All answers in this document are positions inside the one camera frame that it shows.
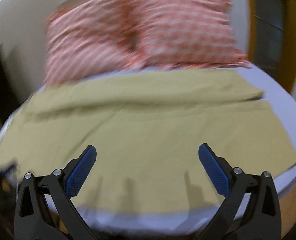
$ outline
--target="pillow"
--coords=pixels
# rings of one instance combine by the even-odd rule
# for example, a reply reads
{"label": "pillow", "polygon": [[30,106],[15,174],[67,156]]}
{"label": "pillow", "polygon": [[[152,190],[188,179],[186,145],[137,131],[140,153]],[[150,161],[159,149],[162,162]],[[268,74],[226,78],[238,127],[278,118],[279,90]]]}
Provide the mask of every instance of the pillow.
{"label": "pillow", "polygon": [[46,86],[94,74],[141,68],[121,0],[91,0],[47,21]]}
{"label": "pillow", "polygon": [[250,67],[235,47],[229,0],[123,0],[147,65]]}

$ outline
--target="wooden surface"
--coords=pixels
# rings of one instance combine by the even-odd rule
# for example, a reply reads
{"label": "wooden surface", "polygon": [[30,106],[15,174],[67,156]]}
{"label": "wooden surface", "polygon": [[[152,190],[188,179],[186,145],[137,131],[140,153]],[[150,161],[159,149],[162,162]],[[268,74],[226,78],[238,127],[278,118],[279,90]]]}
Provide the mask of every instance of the wooden surface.
{"label": "wooden surface", "polygon": [[282,237],[296,223],[296,187],[285,197],[280,199],[281,220],[282,220]]}

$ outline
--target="blue object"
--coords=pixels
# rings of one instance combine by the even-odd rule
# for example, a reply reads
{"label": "blue object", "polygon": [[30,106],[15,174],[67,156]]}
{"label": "blue object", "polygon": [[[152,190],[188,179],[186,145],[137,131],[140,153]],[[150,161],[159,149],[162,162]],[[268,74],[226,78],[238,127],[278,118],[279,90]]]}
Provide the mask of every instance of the blue object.
{"label": "blue object", "polygon": [[76,167],[66,179],[65,194],[67,198],[72,198],[78,195],[79,190],[96,161],[96,148],[89,146],[86,150],[85,154],[83,154]]}
{"label": "blue object", "polygon": [[213,154],[202,144],[199,147],[198,156],[218,194],[227,198],[230,194],[230,180]]}

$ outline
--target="bed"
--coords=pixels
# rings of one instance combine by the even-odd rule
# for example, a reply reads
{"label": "bed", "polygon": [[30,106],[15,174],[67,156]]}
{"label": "bed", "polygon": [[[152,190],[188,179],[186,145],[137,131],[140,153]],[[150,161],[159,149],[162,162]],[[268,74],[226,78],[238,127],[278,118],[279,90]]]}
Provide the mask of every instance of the bed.
{"label": "bed", "polygon": [[[28,12],[34,12],[38,3],[41,0],[19,0],[16,8],[26,9]],[[81,3],[85,0],[71,1],[69,3]],[[12,31],[13,29],[9,27],[7,21],[3,21],[0,27],[0,43],[4,44],[3,54],[7,56],[12,56],[16,59],[13,62],[16,62],[18,65],[11,65],[10,72],[13,72],[18,69],[18,66],[22,65],[21,76],[16,74],[12,83],[15,87],[15,91],[19,95],[22,101],[28,97],[28,95],[37,90],[42,83],[44,74],[43,74],[43,62],[44,62],[44,44],[45,38],[41,35],[43,30],[43,24],[41,19],[45,19],[50,12],[52,12],[56,6],[57,2],[53,0],[42,0],[45,6],[40,8],[38,11],[39,15],[33,14],[31,17],[27,17],[27,22],[25,23],[28,26],[34,26],[31,29],[26,30],[21,25],[17,25],[17,32]],[[6,9],[9,4],[12,3],[12,0],[2,0],[0,3],[0,18],[7,18],[8,12],[10,9]],[[18,14],[14,16],[15,22],[20,20],[23,11],[19,11]],[[242,31],[247,32],[248,28],[240,28]],[[238,33],[239,37],[244,36],[244,33]],[[31,46],[30,41],[34,39],[36,42]],[[239,41],[246,47],[247,41]],[[244,77],[248,82],[257,88],[261,88],[265,91],[264,98],[262,100],[267,100],[274,113],[280,119],[283,127],[287,131],[288,135],[291,138],[292,144],[296,149],[296,102],[277,82],[275,82],[269,75],[263,72],[261,69],[253,65],[252,69],[237,68],[238,73]],[[153,68],[147,68],[143,71],[155,71]],[[136,71],[120,71],[113,73],[106,73],[96,75],[91,77],[93,79],[103,79],[108,78],[112,75],[132,75],[137,73]],[[7,126],[11,122],[12,116],[3,126],[0,132],[0,140],[7,130]],[[289,168],[282,175],[278,176],[275,179],[275,185],[277,192],[280,198],[286,196],[291,196],[291,193],[294,192],[294,187],[296,186],[296,164]],[[283,203],[281,199],[281,209],[284,206],[291,207],[291,200],[288,199],[287,203]],[[240,217],[245,209],[247,203],[247,198],[243,200],[242,206],[237,214],[237,217]],[[55,210],[54,206],[50,199],[48,199],[48,204],[52,210]],[[128,235],[133,234],[143,234],[149,233],[151,235],[182,235],[190,234],[203,228],[206,223],[211,219],[214,213],[217,210],[217,206],[213,206],[204,210],[193,210],[190,212],[182,213],[173,213],[167,215],[159,214],[150,214],[150,215],[122,215],[115,213],[107,212],[98,212],[95,210],[89,210],[85,208],[77,208],[86,223],[93,228],[101,229],[111,233],[126,232]],[[283,214],[283,236],[290,230],[291,223],[289,220],[296,220],[296,215],[294,217],[289,216],[289,214]]]}

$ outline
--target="checkered pillow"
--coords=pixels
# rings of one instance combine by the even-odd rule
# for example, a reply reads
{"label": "checkered pillow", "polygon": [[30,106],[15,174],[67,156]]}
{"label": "checkered pillow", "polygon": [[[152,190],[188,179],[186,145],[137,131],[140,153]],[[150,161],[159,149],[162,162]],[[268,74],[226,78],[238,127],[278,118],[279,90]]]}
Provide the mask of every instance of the checkered pillow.
{"label": "checkered pillow", "polygon": [[57,11],[47,22],[45,85],[97,73],[141,68],[131,51],[131,28],[121,0],[91,0]]}
{"label": "checkered pillow", "polygon": [[123,0],[147,65],[250,67],[235,47],[229,0]]}

